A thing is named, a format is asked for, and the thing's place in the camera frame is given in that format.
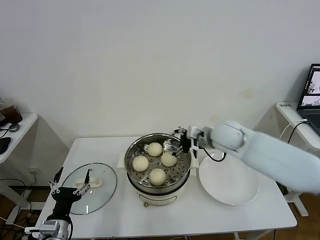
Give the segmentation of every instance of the cable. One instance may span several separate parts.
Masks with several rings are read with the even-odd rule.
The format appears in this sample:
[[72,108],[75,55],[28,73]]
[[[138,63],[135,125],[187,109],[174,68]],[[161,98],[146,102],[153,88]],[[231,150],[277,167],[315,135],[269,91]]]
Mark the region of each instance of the cable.
[[30,186],[27,186],[27,188],[25,190],[28,190],[29,188],[31,188],[36,182],[36,173],[35,172],[31,172],[31,174],[33,175],[33,183],[30,184]]
[[290,122],[290,123],[284,128],[284,130],[282,131],[282,133],[281,133],[281,135],[280,135],[280,139],[281,139],[282,136],[284,135],[284,133],[285,133],[285,131],[287,130],[287,128],[291,126],[291,124],[295,124],[295,123],[299,123],[299,122],[305,123],[305,122],[307,122],[307,121],[308,121],[307,119],[302,119],[302,120]]
[[41,238],[41,240],[47,240],[48,238],[51,238],[52,235],[48,235],[48,236],[45,236],[44,238]]
[[223,152],[222,153],[222,159],[221,160],[216,160],[207,152],[207,150],[205,148],[202,148],[202,149],[208,155],[209,158],[211,158],[213,161],[215,161],[217,163],[222,162],[226,158],[226,155],[227,155],[225,152]]
[[[298,124],[293,128],[293,130],[292,130],[292,132],[291,132],[291,134],[290,134],[290,137],[289,137],[289,139],[288,139],[288,142],[287,142],[288,144],[290,143],[291,138],[292,138],[292,136],[294,135],[295,130],[297,129],[297,127],[298,127],[299,125],[301,125],[301,124],[307,124],[307,123],[308,123],[307,121],[300,122],[300,123],[298,123]],[[288,192],[288,188],[287,188],[286,186],[284,186],[283,191],[281,191],[282,195],[285,196],[285,195],[287,194],[287,192]]]
[[24,231],[14,231],[11,239],[12,240],[20,239],[24,236],[23,233],[24,233]]
[[8,222],[8,223],[10,223],[10,224],[12,224],[12,225],[15,225],[15,226],[17,226],[17,227],[19,227],[19,228],[25,229],[24,226],[20,226],[20,225],[17,225],[17,224],[15,224],[15,223],[13,223],[13,222],[10,222],[10,221],[8,221],[7,219],[5,219],[5,218],[3,218],[3,217],[1,217],[1,216],[0,216],[0,219],[4,220],[4,221],[6,221],[6,222]]
[[[25,182],[24,181],[22,181],[22,180],[20,180],[20,179],[17,179],[17,178],[1,178],[0,179],[0,181],[5,181],[5,180],[14,180],[14,181],[19,181],[20,183],[22,183],[23,184],[23,192],[22,192],[22,197],[25,195],[25,191],[26,191],[26,189],[28,189],[28,188],[26,188],[26,184],[25,184]],[[13,208],[9,211],[9,213],[8,213],[8,215],[6,216],[6,219],[9,217],[9,215],[10,215],[10,213],[12,212],[12,210],[15,208],[15,206],[13,206]],[[7,235],[8,235],[8,233],[10,232],[10,231],[13,231],[13,232],[17,232],[16,230],[14,230],[13,229],[13,227],[14,227],[14,225],[16,225],[16,224],[12,224],[11,225],[11,227],[10,228],[4,228],[4,226],[6,225],[6,221],[4,221],[4,223],[1,225],[1,229],[0,229],[0,240],[1,239],[4,239]],[[2,236],[2,232],[3,232],[3,230],[5,230],[5,231],[7,231],[5,234],[4,234],[4,236]]]
[[25,219],[25,225],[26,225],[27,227],[34,227],[34,226],[36,225],[37,221],[38,221],[38,218],[27,217],[27,218]]
[[2,139],[7,134],[8,131],[9,131],[9,129],[7,129],[2,136],[0,136],[0,139]]
[[69,236],[68,240],[71,240],[72,233],[74,232],[74,224],[72,223],[71,217],[70,217],[70,227],[71,227],[71,230],[70,230],[70,236]]
[[25,195],[25,190],[26,190],[26,184],[24,181],[17,179],[17,178],[1,178],[0,181],[5,181],[5,180],[14,180],[14,181],[19,181],[20,183],[23,184],[23,193],[22,193],[22,197]]
[[301,124],[304,124],[304,123],[307,123],[307,122],[305,122],[305,121],[300,122],[299,124],[297,124],[297,125],[293,128],[293,130],[292,130],[292,132],[291,132],[291,135],[290,135],[290,137],[289,137],[289,140],[288,140],[288,144],[290,143],[290,140],[291,140],[292,136],[294,135],[294,132],[295,132],[295,130],[297,129],[297,127],[298,127],[299,125],[301,125]]
[[21,218],[20,220],[14,221],[14,223],[16,224],[16,223],[19,223],[19,222],[25,220],[25,223],[22,224],[22,225],[24,226],[24,225],[26,224],[27,227],[32,227],[32,226],[29,226],[29,225],[28,225],[28,223],[27,223],[28,221],[27,221],[27,220],[29,220],[29,221],[30,221],[30,220],[38,220],[40,213],[41,213],[41,210],[34,210],[34,211],[28,213],[28,215],[25,216],[24,218]]
[[174,239],[180,239],[180,238],[184,238],[185,236],[176,236],[174,238],[171,238],[170,240],[174,240]]

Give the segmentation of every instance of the white tabletop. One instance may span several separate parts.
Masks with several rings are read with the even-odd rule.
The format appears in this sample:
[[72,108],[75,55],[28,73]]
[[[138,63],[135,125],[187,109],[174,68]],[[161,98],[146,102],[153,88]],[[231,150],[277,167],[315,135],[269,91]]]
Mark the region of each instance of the white tabletop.
[[[296,111],[298,106],[297,102],[278,102],[275,107],[283,115],[283,117],[289,123],[292,123],[294,128],[299,124],[299,120],[303,118]],[[315,151],[320,150],[320,136],[310,127],[308,124],[301,124],[296,128],[296,132],[299,136]]]
[[[38,119],[38,115],[35,113],[23,113],[22,115],[22,121],[19,122],[20,128],[16,132],[7,132],[5,137],[10,137],[11,142],[8,146],[8,149],[0,154],[0,164],[2,164],[8,156],[12,153],[12,151],[15,149],[15,147],[18,145],[18,143],[21,141],[21,139],[26,135],[28,130],[31,128],[31,126],[35,123],[35,121]],[[5,126],[2,126],[2,129],[7,129],[11,124],[8,123]],[[2,136],[5,133],[4,130],[0,131],[0,136]]]
[[[181,198],[165,206],[144,207],[119,169],[119,155],[137,137],[78,138],[63,164],[60,184],[76,168],[93,162],[111,166],[118,185],[112,199],[88,215],[71,214],[72,237],[116,238],[230,233],[278,228],[297,224],[274,180],[259,174],[257,197],[247,205],[230,206],[212,198],[199,177],[191,176]],[[55,201],[48,197],[37,226],[52,213]]]

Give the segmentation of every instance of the steamed bun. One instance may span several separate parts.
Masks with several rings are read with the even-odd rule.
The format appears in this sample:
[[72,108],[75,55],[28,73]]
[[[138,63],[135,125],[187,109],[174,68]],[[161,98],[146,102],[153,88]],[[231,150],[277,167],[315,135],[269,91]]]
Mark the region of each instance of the steamed bun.
[[149,180],[153,186],[161,186],[166,182],[167,176],[165,171],[160,168],[153,169],[150,172]]
[[152,157],[157,157],[159,156],[160,154],[162,154],[162,151],[163,151],[163,147],[160,143],[157,143],[157,142],[153,142],[153,143],[150,143],[148,148],[147,148],[147,152],[150,156]]
[[175,156],[172,156],[171,151],[166,151],[161,156],[161,162],[166,167],[172,167],[177,163],[177,158]]
[[137,172],[143,172],[149,167],[149,161],[145,156],[136,156],[132,161],[132,167]]

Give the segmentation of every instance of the white cable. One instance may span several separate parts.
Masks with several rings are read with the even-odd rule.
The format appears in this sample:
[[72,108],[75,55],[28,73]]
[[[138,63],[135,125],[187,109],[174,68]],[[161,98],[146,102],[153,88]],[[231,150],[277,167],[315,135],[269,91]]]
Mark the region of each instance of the white cable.
[[8,223],[10,223],[10,224],[13,224],[13,225],[15,225],[15,226],[17,226],[17,227],[19,227],[19,228],[25,229],[25,227],[20,226],[20,225],[17,225],[17,224],[14,224],[13,222],[8,221],[7,219],[5,219],[5,218],[3,218],[3,217],[1,217],[1,216],[0,216],[0,219],[4,220],[4,221],[6,221],[6,222],[8,222]]
[[180,239],[180,238],[184,238],[184,237],[189,237],[189,238],[190,238],[190,236],[176,236],[176,237],[174,237],[174,238],[171,238],[170,240]]
[[302,119],[302,120],[290,122],[290,123],[284,128],[284,130],[282,131],[282,133],[281,133],[281,135],[280,135],[280,139],[281,139],[282,136],[284,135],[284,133],[285,133],[285,131],[287,130],[287,128],[291,126],[291,124],[300,123],[300,122],[307,122],[307,121],[308,121],[307,119]]

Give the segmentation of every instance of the plastic cup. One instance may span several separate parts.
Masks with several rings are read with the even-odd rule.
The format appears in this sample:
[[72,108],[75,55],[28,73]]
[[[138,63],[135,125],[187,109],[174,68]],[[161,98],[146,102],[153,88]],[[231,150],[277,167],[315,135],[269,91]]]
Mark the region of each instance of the plastic cup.
[[22,116],[12,98],[0,100],[0,114],[11,124],[17,124],[22,121]]

